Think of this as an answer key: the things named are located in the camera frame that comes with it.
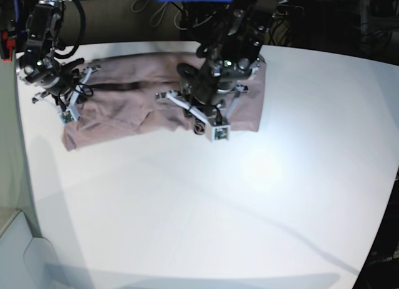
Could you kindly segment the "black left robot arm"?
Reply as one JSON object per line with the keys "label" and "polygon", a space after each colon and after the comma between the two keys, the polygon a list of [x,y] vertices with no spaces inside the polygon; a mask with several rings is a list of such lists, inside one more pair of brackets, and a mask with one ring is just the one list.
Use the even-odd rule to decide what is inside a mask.
{"label": "black left robot arm", "polygon": [[207,117],[220,116],[218,104],[252,77],[260,66],[260,50],[272,14],[261,10],[259,0],[182,2],[185,35],[199,43],[200,68],[179,63],[183,98]]}

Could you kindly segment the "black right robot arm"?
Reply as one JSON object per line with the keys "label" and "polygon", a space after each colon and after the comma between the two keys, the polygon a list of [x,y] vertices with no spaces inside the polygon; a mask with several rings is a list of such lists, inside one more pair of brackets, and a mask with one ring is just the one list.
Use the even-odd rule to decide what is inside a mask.
{"label": "black right robot arm", "polygon": [[[67,1],[74,3],[79,13],[80,27],[72,50],[60,54],[58,51],[65,49],[59,34]],[[73,95],[77,95],[79,103],[94,95],[92,88],[83,80],[84,73],[77,68],[84,63],[83,58],[67,64],[60,63],[72,57],[82,43],[86,28],[85,11],[79,0],[33,0],[33,3],[25,23],[26,41],[23,54],[17,60],[16,73],[25,84],[43,89],[32,99],[33,103],[51,96],[55,104],[65,110],[75,103]]]}

